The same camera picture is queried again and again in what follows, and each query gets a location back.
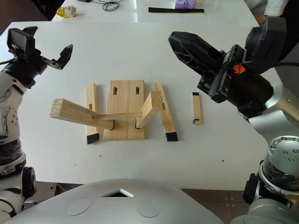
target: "person's arm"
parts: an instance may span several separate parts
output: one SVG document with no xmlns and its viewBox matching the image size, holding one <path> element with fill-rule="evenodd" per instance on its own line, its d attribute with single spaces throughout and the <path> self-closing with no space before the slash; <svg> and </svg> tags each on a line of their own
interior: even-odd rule
<svg viewBox="0 0 299 224">
<path fill-rule="evenodd" d="M 255 19 L 261 26 L 266 20 L 267 16 L 280 17 L 284 12 L 288 0 L 268 0 L 264 15 L 256 15 Z"/>
</svg>

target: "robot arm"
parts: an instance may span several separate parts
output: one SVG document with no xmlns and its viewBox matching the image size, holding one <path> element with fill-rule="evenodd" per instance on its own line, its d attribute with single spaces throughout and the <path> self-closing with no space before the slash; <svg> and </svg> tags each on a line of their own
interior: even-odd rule
<svg viewBox="0 0 299 224">
<path fill-rule="evenodd" d="M 198 88 L 217 103 L 235 105 L 269 145 L 257 175 L 247 182 L 245 201 L 270 198 L 298 211 L 299 99 L 261 76 L 276 66 L 285 38 L 285 20 L 268 18 L 252 28 L 245 49 L 234 45 L 219 52 L 184 32 L 173 32 L 169 42 L 178 59 L 201 75 Z"/>
<path fill-rule="evenodd" d="M 26 198 L 36 192 L 33 168 L 25 167 L 26 157 L 19 140 L 18 107 L 22 96 L 34 84 L 34 78 L 47 68 L 63 69 L 72 45 L 60 58 L 49 60 L 35 49 L 37 27 L 9 29 L 7 45 L 14 59 L 0 72 L 0 223 L 18 214 Z"/>
</svg>

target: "wood grain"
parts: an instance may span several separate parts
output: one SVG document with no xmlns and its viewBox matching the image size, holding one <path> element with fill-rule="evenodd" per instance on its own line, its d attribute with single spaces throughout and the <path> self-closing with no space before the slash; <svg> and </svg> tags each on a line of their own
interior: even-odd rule
<svg viewBox="0 0 299 224">
<path fill-rule="evenodd" d="M 142 105 L 142 116 L 136 119 L 136 127 L 143 128 L 150 119 L 163 108 L 162 95 L 160 91 L 152 91 Z"/>
<path fill-rule="evenodd" d="M 111 81 L 107 113 L 139 112 L 144 103 L 143 81 Z M 142 140 L 145 128 L 136 129 L 136 119 L 115 120 L 114 130 L 104 130 L 103 140 Z"/>
<path fill-rule="evenodd" d="M 176 132 L 162 83 L 154 83 L 154 90 L 160 91 L 162 95 L 163 109 L 161 110 L 161 119 L 164 125 L 165 133 Z"/>
<path fill-rule="evenodd" d="M 113 114 L 101 114 L 93 115 L 93 119 L 98 120 L 120 120 L 120 119 L 131 119 L 139 118 L 142 116 L 142 112 L 128 112 L 128 113 L 113 113 Z"/>
<path fill-rule="evenodd" d="M 200 108 L 200 97 L 198 92 L 192 93 L 193 98 L 193 124 L 201 125 L 202 118 L 201 118 L 201 108 Z"/>
<path fill-rule="evenodd" d="M 86 107 L 89 110 L 92 110 L 96 113 L 99 112 L 99 103 L 98 103 L 98 93 L 97 86 L 95 83 L 90 83 L 85 87 L 85 96 L 86 96 Z M 94 134 L 100 134 L 100 129 L 98 127 L 87 126 L 86 127 L 87 136 Z"/>
<path fill-rule="evenodd" d="M 95 120 L 93 119 L 93 115 L 98 115 L 98 113 L 66 99 L 54 99 L 50 112 L 51 118 L 67 120 L 93 127 L 113 129 L 112 120 Z"/>
</svg>

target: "yellow wrapper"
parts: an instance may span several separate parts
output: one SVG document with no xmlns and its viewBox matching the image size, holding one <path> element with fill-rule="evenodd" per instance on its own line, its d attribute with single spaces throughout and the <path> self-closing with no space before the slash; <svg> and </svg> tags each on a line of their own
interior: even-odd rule
<svg viewBox="0 0 299 224">
<path fill-rule="evenodd" d="M 63 18 L 74 17 L 76 15 L 76 10 L 77 8 L 74 6 L 59 7 L 56 14 Z"/>
</svg>

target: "white table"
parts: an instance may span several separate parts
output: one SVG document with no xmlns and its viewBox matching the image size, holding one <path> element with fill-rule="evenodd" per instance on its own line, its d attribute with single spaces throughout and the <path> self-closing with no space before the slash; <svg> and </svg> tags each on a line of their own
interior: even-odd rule
<svg viewBox="0 0 299 224">
<path fill-rule="evenodd" d="M 27 26 L 39 27 L 36 48 L 45 57 L 57 58 L 65 46 L 74 44 L 64 70 L 47 68 L 37 76 L 19 108 L 22 149 L 39 181 L 133 177 L 182 188 L 242 190 L 250 173 L 258 170 L 267 144 L 230 103 L 217 104 L 201 93 L 203 125 L 192 124 L 191 99 L 193 91 L 199 92 L 199 75 L 176 58 L 168 43 L 172 31 L 187 31 L 218 50 L 229 50 L 233 44 L 244 45 L 251 27 L 82 21 L 14 22 L 10 27 Z M 6 35 L 7 30 L 0 37 L 1 49 L 7 49 Z M 2 51 L 0 61 L 10 57 Z M 272 69 L 264 76 L 279 82 Z M 55 98 L 85 105 L 85 85 L 91 82 L 98 85 L 100 112 L 105 113 L 110 80 L 144 80 L 146 93 L 154 82 L 162 82 L 179 141 L 166 141 L 160 116 L 147 125 L 147 140 L 94 145 L 86 144 L 84 125 L 49 118 Z"/>
<path fill-rule="evenodd" d="M 173 8 L 173 0 L 124 0 L 121 8 L 105 12 L 102 5 L 94 2 L 65 0 L 62 6 L 75 6 L 77 16 L 62 18 L 55 15 L 53 21 L 115 21 L 115 22 L 154 22 L 180 24 L 233 24 L 235 26 L 256 26 L 257 22 L 244 0 L 204 0 L 197 8 L 204 8 L 205 14 L 161 14 L 148 13 L 149 7 Z"/>
</svg>

